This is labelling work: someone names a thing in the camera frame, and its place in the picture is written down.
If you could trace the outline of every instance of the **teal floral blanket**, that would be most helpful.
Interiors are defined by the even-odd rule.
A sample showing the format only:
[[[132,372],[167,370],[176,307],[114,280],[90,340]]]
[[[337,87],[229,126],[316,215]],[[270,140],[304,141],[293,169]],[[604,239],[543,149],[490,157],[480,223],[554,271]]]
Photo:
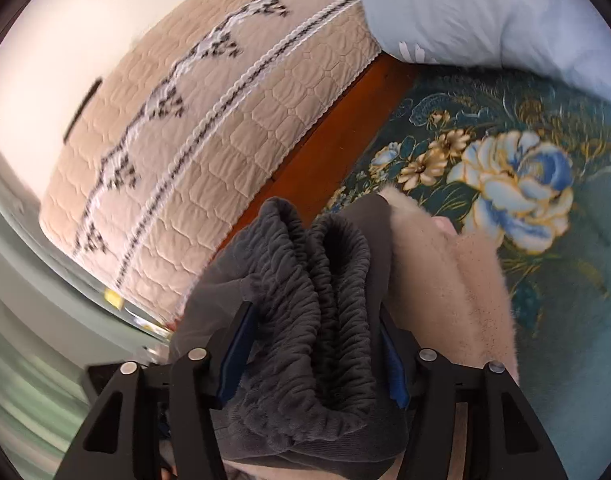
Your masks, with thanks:
[[[522,388],[571,480],[611,460],[611,105],[515,71],[428,68],[330,200],[396,184],[499,248]]]

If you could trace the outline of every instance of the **gray fabric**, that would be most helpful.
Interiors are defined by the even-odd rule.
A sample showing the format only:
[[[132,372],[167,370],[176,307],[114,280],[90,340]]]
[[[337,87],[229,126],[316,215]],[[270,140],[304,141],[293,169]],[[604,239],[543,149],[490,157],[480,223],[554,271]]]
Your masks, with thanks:
[[[170,360],[204,345],[241,301],[258,306],[237,394],[212,412],[224,458],[269,465],[281,456],[352,480],[389,468],[407,441],[380,348],[390,262],[389,206],[377,195],[309,230],[291,204],[268,200],[218,255],[189,298]]]

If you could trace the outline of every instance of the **blue floral pillow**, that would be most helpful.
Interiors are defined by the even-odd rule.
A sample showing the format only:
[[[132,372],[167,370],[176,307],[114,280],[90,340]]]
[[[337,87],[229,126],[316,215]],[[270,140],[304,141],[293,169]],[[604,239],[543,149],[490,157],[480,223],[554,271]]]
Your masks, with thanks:
[[[363,0],[400,60],[511,67],[611,101],[611,30],[589,0]]]

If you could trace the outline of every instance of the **quilted fabric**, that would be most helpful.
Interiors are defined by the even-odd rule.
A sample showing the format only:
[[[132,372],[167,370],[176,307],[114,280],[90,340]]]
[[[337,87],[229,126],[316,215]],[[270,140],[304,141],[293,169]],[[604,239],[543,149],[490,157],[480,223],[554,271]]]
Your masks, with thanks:
[[[162,322],[379,47],[359,0],[187,0],[104,81],[42,201],[51,241]]]

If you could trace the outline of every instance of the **white wall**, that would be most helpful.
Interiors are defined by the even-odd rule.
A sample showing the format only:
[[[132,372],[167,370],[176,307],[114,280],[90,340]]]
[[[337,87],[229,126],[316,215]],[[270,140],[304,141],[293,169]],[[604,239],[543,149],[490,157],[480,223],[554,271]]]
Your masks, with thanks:
[[[32,0],[0,46],[0,152],[41,198],[94,80],[184,0]]]

